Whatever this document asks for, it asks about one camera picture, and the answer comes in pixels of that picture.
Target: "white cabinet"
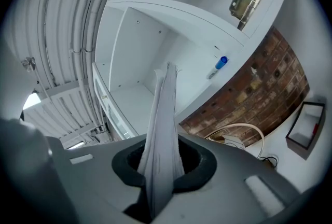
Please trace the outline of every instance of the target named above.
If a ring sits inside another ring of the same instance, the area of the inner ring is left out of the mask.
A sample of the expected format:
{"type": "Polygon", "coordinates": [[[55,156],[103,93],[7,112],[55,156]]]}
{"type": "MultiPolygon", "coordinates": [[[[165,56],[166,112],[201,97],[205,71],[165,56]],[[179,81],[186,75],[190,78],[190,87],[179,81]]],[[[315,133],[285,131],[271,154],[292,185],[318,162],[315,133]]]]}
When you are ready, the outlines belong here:
{"type": "Polygon", "coordinates": [[[98,31],[94,80],[130,136],[147,131],[154,70],[176,64],[175,120],[180,122],[217,92],[245,63],[273,24],[283,0],[262,0],[242,31],[231,0],[108,0],[98,31]],[[221,56],[228,63],[206,76],[221,56]]]}

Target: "brick wall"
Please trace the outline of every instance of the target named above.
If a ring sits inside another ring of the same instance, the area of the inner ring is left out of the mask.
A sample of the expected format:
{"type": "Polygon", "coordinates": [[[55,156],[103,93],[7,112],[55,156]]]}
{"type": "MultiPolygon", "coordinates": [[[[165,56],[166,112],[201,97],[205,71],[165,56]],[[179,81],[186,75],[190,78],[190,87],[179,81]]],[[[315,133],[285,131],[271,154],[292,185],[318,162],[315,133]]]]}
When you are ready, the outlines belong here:
{"type": "MultiPolygon", "coordinates": [[[[212,98],[180,123],[201,137],[234,122],[259,127],[264,135],[277,128],[309,92],[305,73],[293,50],[272,28],[241,69],[212,98]]],[[[253,129],[219,133],[238,136],[245,146],[260,140],[253,129]]]]}

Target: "blue marker cap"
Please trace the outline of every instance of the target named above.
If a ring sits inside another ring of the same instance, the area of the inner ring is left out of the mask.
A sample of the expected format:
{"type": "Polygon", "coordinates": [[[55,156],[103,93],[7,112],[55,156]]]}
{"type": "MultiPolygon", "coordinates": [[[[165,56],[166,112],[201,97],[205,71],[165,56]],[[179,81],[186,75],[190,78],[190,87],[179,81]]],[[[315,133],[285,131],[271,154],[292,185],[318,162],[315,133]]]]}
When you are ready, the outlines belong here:
{"type": "Polygon", "coordinates": [[[222,68],[225,64],[227,64],[227,61],[228,61],[228,59],[226,56],[221,57],[219,59],[218,63],[216,63],[216,65],[215,65],[216,69],[219,70],[220,68],[222,68]]]}

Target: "light fixture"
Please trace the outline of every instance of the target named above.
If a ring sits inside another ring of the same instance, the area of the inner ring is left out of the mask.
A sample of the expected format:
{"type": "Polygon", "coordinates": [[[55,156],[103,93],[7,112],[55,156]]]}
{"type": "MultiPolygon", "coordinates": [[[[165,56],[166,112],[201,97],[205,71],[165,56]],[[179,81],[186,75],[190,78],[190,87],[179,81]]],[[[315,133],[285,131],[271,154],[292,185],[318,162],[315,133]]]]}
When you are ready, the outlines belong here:
{"type": "Polygon", "coordinates": [[[70,148],[68,148],[68,149],[74,149],[74,148],[80,147],[80,146],[82,146],[82,145],[85,145],[85,143],[84,143],[83,141],[77,143],[76,145],[74,145],[74,146],[72,146],[72,147],[70,147],[70,148]]]}
{"type": "Polygon", "coordinates": [[[23,110],[28,109],[29,107],[36,105],[40,102],[42,101],[38,97],[37,93],[32,93],[29,97],[27,97],[27,100],[23,106],[23,110]]]}

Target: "marker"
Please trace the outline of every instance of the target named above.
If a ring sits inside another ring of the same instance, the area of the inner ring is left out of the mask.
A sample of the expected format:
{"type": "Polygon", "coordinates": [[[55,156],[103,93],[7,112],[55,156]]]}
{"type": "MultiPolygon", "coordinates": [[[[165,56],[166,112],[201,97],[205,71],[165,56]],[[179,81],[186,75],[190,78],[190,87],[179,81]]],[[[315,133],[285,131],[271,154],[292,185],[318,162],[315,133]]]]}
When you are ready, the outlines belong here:
{"type": "Polygon", "coordinates": [[[227,61],[228,59],[226,56],[221,57],[219,61],[216,63],[215,67],[209,72],[206,78],[211,79],[215,74],[217,74],[219,69],[221,69],[225,64],[227,64],[227,61]]]}

